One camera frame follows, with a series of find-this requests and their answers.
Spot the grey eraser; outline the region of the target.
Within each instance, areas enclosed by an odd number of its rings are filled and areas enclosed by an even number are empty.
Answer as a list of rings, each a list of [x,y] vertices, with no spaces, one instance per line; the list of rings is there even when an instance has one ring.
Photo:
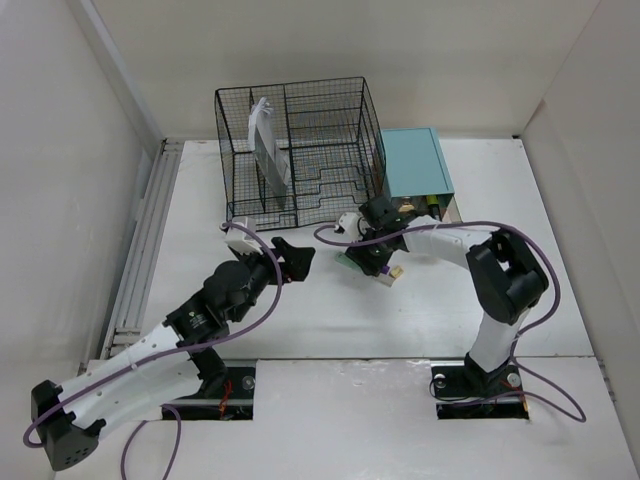
[[[389,275],[379,275],[375,280],[388,287],[391,287],[395,282],[395,278]]]

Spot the teal and orange drawer box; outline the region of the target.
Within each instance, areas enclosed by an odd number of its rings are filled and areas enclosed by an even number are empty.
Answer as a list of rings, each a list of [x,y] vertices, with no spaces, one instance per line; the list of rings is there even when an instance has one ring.
[[[429,216],[426,197],[436,195],[443,221],[455,189],[434,127],[383,129],[386,167],[384,193],[400,212]]]

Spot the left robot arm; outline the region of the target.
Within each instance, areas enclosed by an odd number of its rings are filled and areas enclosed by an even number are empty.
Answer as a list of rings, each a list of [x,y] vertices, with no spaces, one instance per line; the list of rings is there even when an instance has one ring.
[[[217,394],[228,368],[215,345],[230,338],[230,324],[243,320],[266,287],[304,281],[315,256],[314,248],[281,237],[229,248],[233,259],[146,336],[83,375],[32,389],[29,431],[53,471],[82,462],[110,432],[148,409]]]

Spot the small wooden block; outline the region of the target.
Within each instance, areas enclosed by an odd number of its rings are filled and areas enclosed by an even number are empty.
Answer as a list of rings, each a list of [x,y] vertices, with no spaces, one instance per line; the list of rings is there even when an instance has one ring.
[[[395,266],[390,270],[390,276],[393,278],[399,278],[404,273],[404,270],[400,266]]]

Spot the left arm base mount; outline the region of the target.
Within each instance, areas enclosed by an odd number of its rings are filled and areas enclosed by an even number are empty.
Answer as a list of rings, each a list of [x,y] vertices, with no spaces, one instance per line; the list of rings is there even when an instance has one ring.
[[[172,406],[184,421],[249,421],[253,419],[256,388],[255,360],[230,360],[224,382],[213,392],[196,392]]]

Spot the black setup guide booklet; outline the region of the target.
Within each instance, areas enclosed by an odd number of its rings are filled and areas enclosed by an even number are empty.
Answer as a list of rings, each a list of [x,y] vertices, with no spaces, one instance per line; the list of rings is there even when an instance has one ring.
[[[278,147],[270,130],[263,133],[259,128],[255,128],[249,134],[249,140],[256,162],[273,192],[275,203],[283,210],[287,203],[291,179],[289,160]]]

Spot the aluminium rail frame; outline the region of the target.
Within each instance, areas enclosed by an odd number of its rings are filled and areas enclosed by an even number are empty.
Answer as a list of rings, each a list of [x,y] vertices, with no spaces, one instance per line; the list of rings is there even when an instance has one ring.
[[[97,358],[108,359],[135,343],[141,334],[152,277],[185,142],[161,142],[144,196],[117,290],[98,343]]]

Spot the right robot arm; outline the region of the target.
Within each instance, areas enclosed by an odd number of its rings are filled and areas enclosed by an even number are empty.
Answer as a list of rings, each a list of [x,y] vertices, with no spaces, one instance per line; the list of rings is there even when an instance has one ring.
[[[451,377],[447,400],[487,397],[504,374],[529,311],[549,287],[549,280],[526,241],[504,227],[474,230],[443,223],[416,211],[401,212],[383,196],[359,207],[359,218],[340,218],[343,229],[356,229],[356,246],[346,256],[367,276],[378,277],[398,251],[436,257],[467,270],[483,310],[477,337],[464,363]]]

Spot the green highlighter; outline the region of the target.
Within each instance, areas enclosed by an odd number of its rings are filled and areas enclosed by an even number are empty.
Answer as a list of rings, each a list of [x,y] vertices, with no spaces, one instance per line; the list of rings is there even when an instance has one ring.
[[[360,271],[361,268],[351,260],[344,252],[337,252],[335,255],[335,261],[340,265],[347,267],[354,271]]]

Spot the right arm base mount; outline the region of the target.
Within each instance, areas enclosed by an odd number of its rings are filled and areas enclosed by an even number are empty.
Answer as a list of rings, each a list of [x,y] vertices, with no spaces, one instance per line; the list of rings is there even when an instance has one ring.
[[[436,400],[439,420],[528,420],[519,369],[505,364],[486,375],[474,371],[464,360],[434,362],[430,367],[429,391]]]

